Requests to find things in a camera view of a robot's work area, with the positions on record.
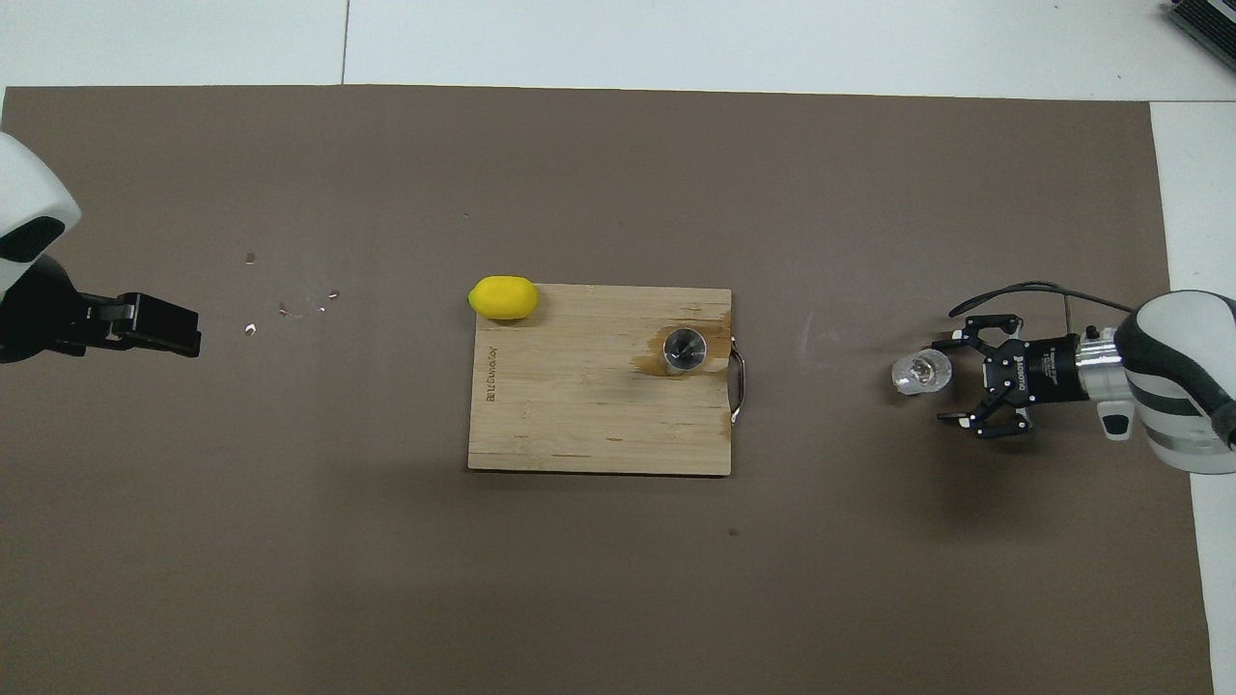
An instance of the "toy lemon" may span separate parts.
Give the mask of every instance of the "toy lemon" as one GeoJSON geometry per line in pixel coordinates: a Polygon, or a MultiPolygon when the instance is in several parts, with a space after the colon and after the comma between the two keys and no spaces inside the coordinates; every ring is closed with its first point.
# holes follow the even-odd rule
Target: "toy lemon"
{"type": "Polygon", "coordinates": [[[522,319],[536,308],[536,286],[525,277],[491,275],[467,293],[467,303],[487,319],[522,319]]]}

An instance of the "white floor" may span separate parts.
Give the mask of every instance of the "white floor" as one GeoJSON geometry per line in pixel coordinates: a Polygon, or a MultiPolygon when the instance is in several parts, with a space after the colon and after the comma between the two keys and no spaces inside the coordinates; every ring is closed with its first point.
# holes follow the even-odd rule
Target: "white floor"
{"type": "MultiPolygon", "coordinates": [[[[1236,73],[1157,0],[2,0],[0,85],[483,84],[1152,101],[1175,288],[1236,296],[1236,73]]],[[[1193,479],[1236,695],[1236,476],[1193,479]]]]}

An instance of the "wood grain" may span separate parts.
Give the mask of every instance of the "wood grain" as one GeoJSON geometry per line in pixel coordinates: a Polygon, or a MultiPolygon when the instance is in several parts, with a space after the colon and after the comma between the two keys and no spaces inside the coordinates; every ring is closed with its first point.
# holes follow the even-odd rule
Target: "wood grain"
{"type": "Polygon", "coordinates": [[[729,475],[729,289],[536,287],[531,317],[477,317],[468,467],[729,475]],[[677,328],[708,349],[671,376],[677,328]]]}

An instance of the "glass cup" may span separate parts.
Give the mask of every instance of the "glass cup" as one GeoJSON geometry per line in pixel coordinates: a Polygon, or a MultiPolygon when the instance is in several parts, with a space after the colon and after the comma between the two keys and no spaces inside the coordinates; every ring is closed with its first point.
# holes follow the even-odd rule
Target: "glass cup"
{"type": "Polygon", "coordinates": [[[892,385],[906,396],[934,393],[953,378],[953,364],[939,350],[920,350],[892,364],[892,385]]]}

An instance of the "cutting board handle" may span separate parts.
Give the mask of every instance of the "cutting board handle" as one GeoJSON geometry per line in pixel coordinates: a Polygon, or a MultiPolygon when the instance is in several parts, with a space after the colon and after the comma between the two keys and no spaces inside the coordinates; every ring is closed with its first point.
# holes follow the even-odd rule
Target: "cutting board handle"
{"type": "Polygon", "coordinates": [[[733,335],[729,336],[729,359],[738,362],[738,380],[734,388],[738,391],[738,398],[729,409],[729,425],[733,427],[738,424],[738,412],[743,409],[743,398],[747,397],[747,360],[738,351],[738,339],[733,335]]]}

